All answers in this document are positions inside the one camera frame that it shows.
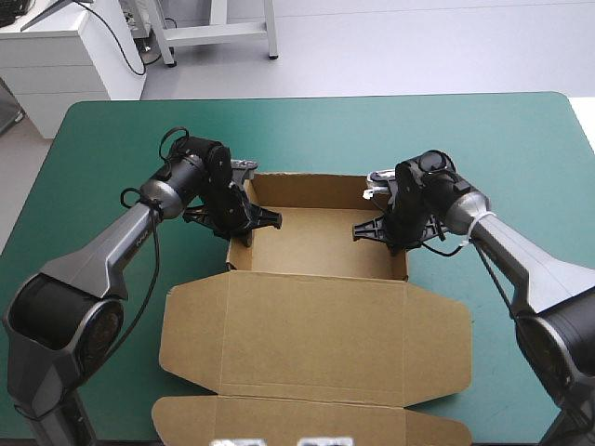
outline cardboard flap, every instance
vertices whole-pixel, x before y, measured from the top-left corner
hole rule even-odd
[[[219,387],[228,294],[228,274],[171,289],[159,350],[164,370],[213,390]]]
[[[264,439],[296,446],[307,437],[351,437],[356,446],[469,446],[460,423],[401,408],[226,397],[169,397],[152,418],[166,446],[213,439]]]
[[[472,335],[471,315],[463,303],[406,286],[403,388],[408,406],[469,386]]]
[[[471,433],[462,423],[413,411],[404,413],[408,445],[460,446],[472,442]]]
[[[166,446],[208,446],[216,438],[217,397],[163,397],[152,422]]]
[[[405,282],[231,271],[172,290],[160,361],[227,396],[403,407],[469,384],[469,312]]]

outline gray floor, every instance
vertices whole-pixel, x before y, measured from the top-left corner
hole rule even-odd
[[[177,68],[150,67],[142,98],[543,90],[595,97],[595,1],[276,0],[275,5],[278,60],[268,60],[265,42],[178,48]],[[175,0],[165,9],[179,26],[188,26],[201,23],[208,6],[208,0]],[[261,14],[261,0],[230,0],[232,21]],[[589,105],[581,109],[595,112]],[[28,120],[0,137],[0,251],[49,144]]]

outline green table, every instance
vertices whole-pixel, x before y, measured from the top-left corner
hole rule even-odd
[[[174,125],[224,141],[260,171],[366,174],[428,149],[450,153],[498,215],[555,256],[595,267],[595,157],[567,99],[554,93],[95,102],[72,107],[0,257],[0,304],[42,264],[88,242],[123,212],[122,188],[159,166]],[[204,393],[160,369],[165,294],[223,271],[227,244],[181,219],[160,227],[162,273],[139,327],[82,388],[102,439],[154,439],[151,407],[163,395]],[[457,243],[452,237],[447,249]],[[126,270],[135,313],[152,273],[147,243]],[[411,282],[467,304],[473,382],[417,408],[465,422],[475,441],[535,441],[557,412],[519,352],[512,323],[473,249],[445,259],[410,254]],[[0,335],[0,363],[7,339]],[[30,437],[0,373],[0,437]]]

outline cardboard box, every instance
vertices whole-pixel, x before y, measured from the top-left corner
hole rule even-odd
[[[470,444],[460,423],[403,407],[470,382],[470,317],[405,282],[405,256],[351,239],[377,216],[363,177],[270,174],[251,199],[281,230],[232,242],[230,271],[172,289],[162,367],[218,393],[165,397],[153,421],[166,445],[351,437],[364,445]]]

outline white tag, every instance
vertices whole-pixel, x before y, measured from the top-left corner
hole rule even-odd
[[[355,446],[355,441],[351,437],[316,437],[301,439],[297,446]]]
[[[209,446],[267,446],[264,439],[214,439]]]

